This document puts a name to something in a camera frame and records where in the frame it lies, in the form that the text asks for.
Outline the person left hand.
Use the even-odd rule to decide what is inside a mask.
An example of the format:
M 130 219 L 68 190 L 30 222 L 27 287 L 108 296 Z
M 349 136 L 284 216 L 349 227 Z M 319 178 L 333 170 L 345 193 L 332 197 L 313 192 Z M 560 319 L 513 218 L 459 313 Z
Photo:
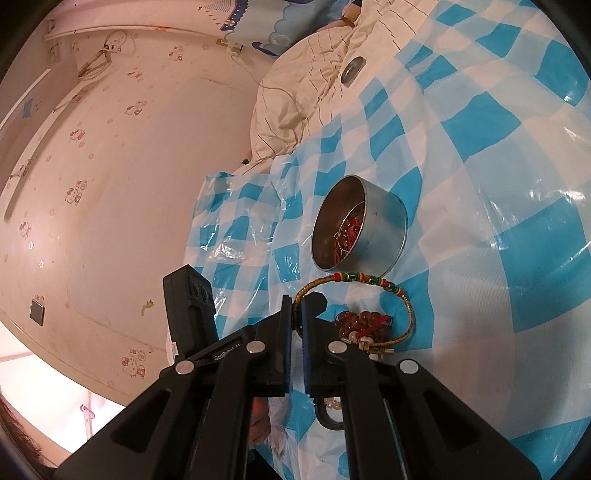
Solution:
M 252 402 L 252 416 L 249 423 L 249 444 L 259 445 L 266 441 L 271 431 L 269 400 L 256 397 Z

